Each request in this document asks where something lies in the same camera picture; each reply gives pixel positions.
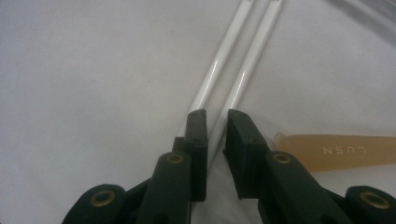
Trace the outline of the white table cover sheet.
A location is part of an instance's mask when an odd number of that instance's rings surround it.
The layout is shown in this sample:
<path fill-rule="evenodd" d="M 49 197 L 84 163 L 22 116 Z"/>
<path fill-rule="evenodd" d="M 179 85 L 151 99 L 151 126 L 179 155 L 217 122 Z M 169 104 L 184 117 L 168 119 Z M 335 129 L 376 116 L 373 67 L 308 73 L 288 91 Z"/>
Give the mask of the white table cover sheet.
<path fill-rule="evenodd" d="M 0 224 L 61 224 L 169 151 L 241 0 L 0 0 Z M 285 0 L 239 107 L 396 136 L 396 0 Z"/>

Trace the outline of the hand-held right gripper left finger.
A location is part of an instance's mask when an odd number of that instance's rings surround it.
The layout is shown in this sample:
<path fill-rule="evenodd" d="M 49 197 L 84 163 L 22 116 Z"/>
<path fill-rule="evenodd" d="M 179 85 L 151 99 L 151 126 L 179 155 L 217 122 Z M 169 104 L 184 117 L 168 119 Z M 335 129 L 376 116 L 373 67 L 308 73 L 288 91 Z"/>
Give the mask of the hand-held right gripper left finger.
<path fill-rule="evenodd" d="M 206 197 L 208 137 L 206 111 L 187 117 L 185 134 L 158 159 L 136 224 L 190 224 L 191 204 Z"/>

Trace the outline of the amber plastic spoon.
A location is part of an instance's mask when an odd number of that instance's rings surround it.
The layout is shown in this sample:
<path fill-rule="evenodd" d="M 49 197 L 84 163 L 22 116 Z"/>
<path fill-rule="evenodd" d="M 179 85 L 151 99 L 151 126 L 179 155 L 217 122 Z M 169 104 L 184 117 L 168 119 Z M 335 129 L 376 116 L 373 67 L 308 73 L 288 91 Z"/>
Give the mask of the amber plastic spoon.
<path fill-rule="evenodd" d="M 275 145 L 311 172 L 396 164 L 396 137 L 278 133 Z"/>

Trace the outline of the white chopstick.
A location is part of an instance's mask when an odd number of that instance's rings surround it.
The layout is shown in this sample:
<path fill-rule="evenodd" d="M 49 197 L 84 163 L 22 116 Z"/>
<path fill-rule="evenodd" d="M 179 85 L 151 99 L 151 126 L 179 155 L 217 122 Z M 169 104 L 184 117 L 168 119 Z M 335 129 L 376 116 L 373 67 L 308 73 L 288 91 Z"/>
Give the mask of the white chopstick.
<path fill-rule="evenodd" d="M 285 0 L 271 0 L 249 46 L 247 54 L 237 73 L 233 86 L 226 101 L 219 112 L 213 130 L 209 136 L 207 166 L 210 166 L 219 150 L 221 139 L 226 130 L 227 113 L 229 109 L 236 109 L 252 76 L 262 51 L 268 41 L 277 17 Z"/>
<path fill-rule="evenodd" d="M 219 48 L 209 65 L 205 77 L 192 100 L 188 113 L 195 110 L 204 109 L 214 87 L 219 79 L 219 76 L 227 63 L 229 56 L 233 50 L 236 40 L 240 36 L 244 25 L 248 19 L 248 15 L 254 5 L 255 0 L 241 0 L 241 3 L 236 10 L 233 19 L 222 38 Z"/>

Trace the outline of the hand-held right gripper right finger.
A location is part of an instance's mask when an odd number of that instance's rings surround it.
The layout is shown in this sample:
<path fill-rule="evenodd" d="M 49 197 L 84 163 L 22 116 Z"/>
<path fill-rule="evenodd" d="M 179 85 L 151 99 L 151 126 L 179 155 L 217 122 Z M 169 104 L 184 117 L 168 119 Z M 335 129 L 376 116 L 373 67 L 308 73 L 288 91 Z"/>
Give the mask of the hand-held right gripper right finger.
<path fill-rule="evenodd" d="M 256 199 L 263 224 L 352 224 L 301 163 L 269 149 L 250 116 L 228 112 L 224 150 L 239 199 Z"/>

